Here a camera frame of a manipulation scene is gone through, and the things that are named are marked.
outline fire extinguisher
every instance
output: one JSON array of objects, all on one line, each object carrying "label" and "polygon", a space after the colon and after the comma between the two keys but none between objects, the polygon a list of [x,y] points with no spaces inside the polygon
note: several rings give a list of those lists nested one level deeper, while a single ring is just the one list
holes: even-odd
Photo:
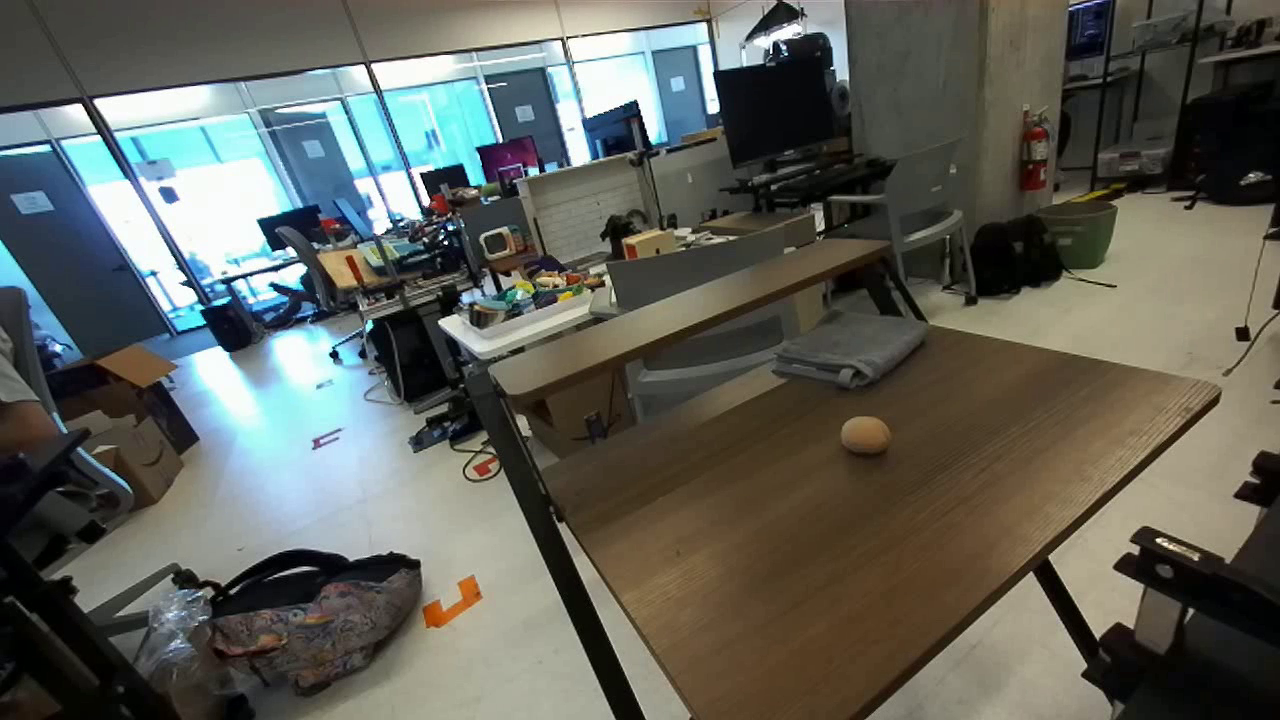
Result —
[{"label": "fire extinguisher", "polygon": [[1021,191],[1047,189],[1052,133],[1046,111],[1025,111]]}]

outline trash can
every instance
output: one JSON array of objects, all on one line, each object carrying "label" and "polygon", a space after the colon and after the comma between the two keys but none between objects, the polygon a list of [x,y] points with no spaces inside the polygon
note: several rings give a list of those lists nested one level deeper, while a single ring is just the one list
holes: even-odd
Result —
[{"label": "trash can", "polygon": [[203,303],[203,323],[213,333],[213,342],[223,350],[223,353],[240,353],[252,346],[252,323],[243,321],[243,314],[223,300],[223,303]]},{"label": "trash can", "polygon": [[1114,250],[1116,203],[1052,203],[1037,214],[1067,268],[1099,268]]}]

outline camouflage bag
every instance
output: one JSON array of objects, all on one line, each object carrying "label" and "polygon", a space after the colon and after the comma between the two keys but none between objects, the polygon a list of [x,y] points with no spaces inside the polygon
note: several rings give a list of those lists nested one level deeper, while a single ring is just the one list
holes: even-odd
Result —
[{"label": "camouflage bag", "polygon": [[424,599],[421,566],[400,551],[348,561],[298,550],[203,590],[222,661],[300,696],[370,670]]}]

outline person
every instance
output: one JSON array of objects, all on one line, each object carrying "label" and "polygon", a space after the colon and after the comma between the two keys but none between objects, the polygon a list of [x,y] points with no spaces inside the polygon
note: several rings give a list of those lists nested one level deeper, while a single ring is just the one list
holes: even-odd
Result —
[{"label": "person", "polygon": [[0,465],[52,439],[57,425],[29,379],[11,369],[11,342],[0,328]]}]

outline white floor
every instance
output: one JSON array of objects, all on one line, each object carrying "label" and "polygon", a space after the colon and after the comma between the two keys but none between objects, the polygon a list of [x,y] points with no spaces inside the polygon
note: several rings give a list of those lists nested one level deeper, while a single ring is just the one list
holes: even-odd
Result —
[{"label": "white floor", "polygon": [[[1223,384],[1219,408],[1058,551],[1095,633],[1133,622],[1137,590],[1114,574],[1133,529],[1161,524],[1231,551],[1252,524],[1231,489],[1258,450],[1280,445],[1277,333],[1236,377],[1223,379],[1223,369],[1240,353],[1231,328],[1265,226],[1269,210],[1184,214],[1165,197],[1130,197],[1108,265],[1087,274],[1121,289],[1059,281],[964,308],[919,283],[919,303],[948,328]],[[1269,243],[1252,328],[1269,318],[1277,275],[1280,243]],[[370,671],[313,699],[257,696],[261,717],[608,717],[506,481],[470,486],[461,454],[414,454],[421,418],[392,406],[379,377],[330,364],[346,323],[181,364],[175,401],[203,439],[156,507],[73,566],[83,599],[170,561],[227,579],[280,550],[397,550],[424,561],[429,598],[451,599],[456,579],[476,575],[484,599],[450,629],[418,622]],[[689,717],[615,604],[597,598],[648,717]],[[1081,655],[1025,579],[875,717],[1108,717],[1108,703],[1081,680]]]}]

